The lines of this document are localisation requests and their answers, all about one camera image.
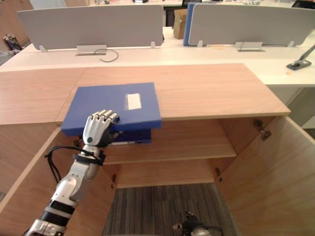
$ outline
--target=metal bracket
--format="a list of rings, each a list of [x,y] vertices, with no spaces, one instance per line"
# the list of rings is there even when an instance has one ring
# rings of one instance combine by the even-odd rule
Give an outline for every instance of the metal bracket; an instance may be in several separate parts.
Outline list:
[[[39,46],[39,49],[40,49],[43,53],[46,53],[46,52],[47,52],[47,49],[46,49],[43,45],[40,45],[40,46]]]
[[[155,48],[156,47],[156,43],[154,41],[151,42],[151,48]]]
[[[107,46],[103,45],[77,45],[78,56],[106,55]]]
[[[294,46],[294,41],[290,41],[287,45],[288,48],[292,48]]]
[[[255,119],[253,121],[253,125],[255,126],[257,131],[259,131],[259,133],[261,134],[262,141],[267,140],[271,136],[271,132],[269,130],[267,131],[263,128],[263,126],[262,126],[263,122],[260,119]]]
[[[117,181],[117,175],[116,175],[116,174],[113,174],[113,176],[112,176],[112,184],[111,184],[111,186],[110,186],[112,189],[114,189],[115,186],[117,186],[116,181]]]
[[[217,176],[218,176],[218,178],[219,178],[219,182],[222,182],[223,179],[222,179],[222,177],[220,176],[221,173],[220,173],[220,170],[219,170],[217,167],[215,167],[215,172],[216,172],[216,174],[217,174]]]
[[[198,44],[197,44],[197,47],[198,48],[202,48],[202,46],[203,46],[203,40],[199,40]]]
[[[236,42],[235,48],[239,52],[264,52],[262,42]]]

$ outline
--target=wooden countertop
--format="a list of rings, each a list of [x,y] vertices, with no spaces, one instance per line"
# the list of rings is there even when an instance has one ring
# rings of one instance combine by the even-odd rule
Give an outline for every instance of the wooden countertop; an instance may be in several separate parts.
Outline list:
[[[290,112],[243,64],[45,69],[0,73],[0,124],[62,122],[78,87],[144,82],[163,120]]]

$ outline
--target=black cable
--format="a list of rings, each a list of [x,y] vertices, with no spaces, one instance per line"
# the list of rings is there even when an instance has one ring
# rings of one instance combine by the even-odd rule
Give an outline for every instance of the black cable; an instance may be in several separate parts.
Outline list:
[[[77,151],[81,151],[81,152],[84,152],[86,155],[88,156],[92,156],[94,157],[96,160],[98,161],[101,161],[100,158],[94,156],[94,153],[93,152],[90,152],[90,151],[86,151],[84,149],[81,149],[79,147],[73,147],[73,146],[53,146],[50,151],[45,155],[45,157],[47,158],[47,161],[48,161],[48,165],[49,165],[49,168],[54,176],[54,179],[56,181],[56,183],[58,184],[59,181],[62,179],[61,175],[60,175],[60,172],[58,170],[58,168],[55,166],[54,162],[53,162],[53,152],[58,150],[58,149],[61,149],[61,148],[65,148],[65,149],[71,149],[71,150],[77,150]]]
[[[112,59],[112,60],[103,60],[102,58],[100,58],[100,60],[101,60],[102,62],[112,62],[112,61],[117,60],[117,59],[118,59],[118,57],[119,57],[118,52],[116,52],[116,51],[115,51],[115,50],[113,50],[113,49],[106,49],[106,48],[100,48],[100,49],[95,50],[95,51],[94,51],[94,53],[93,53],[93,55],[96,55],[96,53],[97,53],[98,51],[101,51],[101,50],[114,52],[114,53],[116,54],[116,57],[115,57],[114,59]]]

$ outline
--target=white desk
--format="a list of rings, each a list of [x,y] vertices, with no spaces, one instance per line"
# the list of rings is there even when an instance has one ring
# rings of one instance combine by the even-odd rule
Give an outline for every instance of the white desk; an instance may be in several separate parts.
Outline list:
[[[76,56],[76,49],[43,53],[31,44],[0,66],[0,72],[96,66],[244,63],[264,84],[269,86],[315,86],[315,53],[308,57],[308,60],[312,62],[311,66],[299,71],[286,68],[287,64],[297,60],[314,44],[315,32],[299,47],[264,47],[265,52],[238,52],[233,46],[183,47],[183,41],[174,38],[171,27],[163,28],[163,34],[165,41],[161,47],[120,48],[117,49],[119,58],[111,63],[104,63],[99,59],[105,56]]]

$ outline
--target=white label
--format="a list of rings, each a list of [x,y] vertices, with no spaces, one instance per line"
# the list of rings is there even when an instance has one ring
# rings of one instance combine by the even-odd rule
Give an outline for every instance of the white label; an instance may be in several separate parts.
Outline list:
[[[127,94],[128,110],[141,109],[140,94]]]

